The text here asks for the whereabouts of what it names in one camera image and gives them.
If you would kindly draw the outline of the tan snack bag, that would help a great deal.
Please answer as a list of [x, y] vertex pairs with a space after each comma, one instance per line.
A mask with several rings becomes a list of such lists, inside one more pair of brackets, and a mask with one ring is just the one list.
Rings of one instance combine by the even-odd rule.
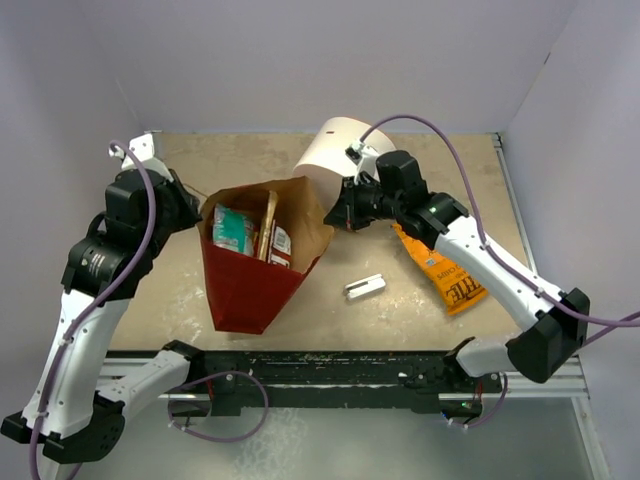
[[265, 262], [267, 259], [267, 253], [269, 250], [269, 238], [271, 235], [272, 223], [275, 216], [279, 197], [276, 191], [270, 190], [268, 192], [267, 205], [265, 214], [261, 221], [261, 226], [258, 235], [258, 248], [256, 257]]

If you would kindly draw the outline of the red paper bag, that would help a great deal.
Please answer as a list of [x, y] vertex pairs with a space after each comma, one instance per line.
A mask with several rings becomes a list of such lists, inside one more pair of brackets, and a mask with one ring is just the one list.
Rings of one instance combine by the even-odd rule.
[[[278, 195], [276, 225], [292, 241], [290, 266], [276, 266], [213, 243], [214, 209], [222, 205], [259, 225], [268, 194]], [[307, 177], [271, 180], [220, 190], [201, 207], [197, 224], [206, 297], [216, 330], [262, 334], [291, 300], [327, 250], [334, 229]]]

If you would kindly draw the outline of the orange kettle chips bag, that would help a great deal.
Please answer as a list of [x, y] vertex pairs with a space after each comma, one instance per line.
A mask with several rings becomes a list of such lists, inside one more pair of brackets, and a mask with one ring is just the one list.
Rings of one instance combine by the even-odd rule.
[[399, 224], [394, 223], [392, 228], [409, 257], [434, 285], [449, 316], [468, 310], [488, 296], [489, 292], [454, 261], [409, 237]]

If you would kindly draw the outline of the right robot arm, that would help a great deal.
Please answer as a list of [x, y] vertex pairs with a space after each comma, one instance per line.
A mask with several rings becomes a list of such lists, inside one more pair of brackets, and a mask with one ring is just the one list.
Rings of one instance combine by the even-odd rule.
[[583, 291], [562, 290], [480, 235], [477, 220], [459, 201], [429, 190], [408, 152], [349, 147], [345, 155], [356, 171], [343, 178], [325, 223], [357, 231], [374, 220], [395, 221], [407, 236], [466, 270], [519, 329], [498, 340], [472, 337], [452, 350], [444, 369], [452, 389], [467, 391], [481, 376], [509, 370], [544, 383], [583, 346], [587, 325], [575, 317], [590, 311]]

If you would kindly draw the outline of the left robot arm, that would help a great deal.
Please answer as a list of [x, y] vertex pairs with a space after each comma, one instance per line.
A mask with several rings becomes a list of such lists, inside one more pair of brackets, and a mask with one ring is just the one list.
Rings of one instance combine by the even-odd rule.
[[32, 444], [58, 464], [103, 459], [127, 421], [159, 395], [194, 392], [206, 378], [198, 349], [165, 345], [134, 373], [106, 385], [98, 378], [116, 326], [139, 282], [169, 237], [201, 219], [198, 199], [174, 170], [119, 173], [105, 190], [105, 208], [69, 251], [58, 327], [31, 400], [7, 416], [2, 435]]

